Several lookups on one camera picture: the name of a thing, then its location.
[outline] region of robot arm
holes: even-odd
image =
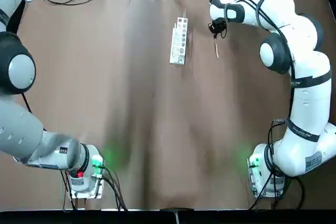
[[[0,0],[0,151],[26,166],[65,170],[77,198],[100,198],[104,160],[97,148],[60,133],[44,131],[42,123],[14,101],[34,84],[36,67],[20,39],[6,32],[21,0]]]
[[[255,197],[261,192],[263,197],[274,197],[274,181],[280,196],[285,175],[305,174],[336,155],[336,127],[328,123],[331,68],[328,57],[316,51],[322,43],[322,27],[312,17],[297,15],[293,0],[211,0],[210,3],[214,23],[225,20],[268,30],[270,34],[260,46],[261,60],[270,70],[288,72],[291,77],[294,96],[283,138],[274,144],[272,157],[269,146],[259,144],[248,159]]]

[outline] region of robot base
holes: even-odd
[[[71,178],[71,193],[73,199],[101,199],[103,194],[104,180],[95,178],[93,175],[104,176],[104,169],[93,165],[105,165],[103,157],[98,149],[93,145],[87,145],[89,151],[89,161],[83,178]]]
[[[79,191],[75,191],[71,189],[72,198],[73,199],[101,199],[103,195],[103,188],[104,188],[104,180],[96,181],[92,191],[88,193],[81,193]]]
[[[247,170],[250,188],[253,197],[256,199],[259,194],[260,198],[274,198],[274,177],[271,176],[267,182],[265,189],[262,191],[267,179],[270,176],[270,171],[267,169],[264,161],[264,151],[266,144],[259,144],[250,158],[247,158]],[[284,193],[285,177],[275,177],[276,194],[281,198]]]

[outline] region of brown table surface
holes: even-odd
[[[328,0],[294,1],[297,13],[322,23],[321,51],[336,63]],[[184,66],[174,66],[172,28],[184,8],[188,53]],[[76,7],[33,0],[25,9],[18,34],[37,66],[27,93],[32,111],[46,129],[101,149],[117,169],[128,208],[253,203],[246,158],[266,143],[271,120],[286,116],[289,78],[261,63],[267,35],[261,28],[228,24],[218,60],[210,21],[208,0],[93,0]],[[335,95],[333,82],[333,101]],[[59,172],[24,167],[5,154],[0,160],[1,209],[62,208]],[[336,207],[335,165],[336,159],[302,176],[304,208]],[[112,195],[105,187],[103,200],[86,206],[115,208]],[[293,208],[299,199],[292,183],[279,208]]]

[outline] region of silver connector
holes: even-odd
[[[102,179],[103,175],[101,175],[101,174],[92,174],[91,177],[96,178],[96,179]]]

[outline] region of gray robot arm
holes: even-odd
[[[9,18],[21,0],[0,0],[0,151],[26,166],[65,170],[72,194],[95,198],[102,192],[104,160],[93,145],[47,132],[39,119],[14,101],[34,84],[36,67],[15,34],[6,32]]]

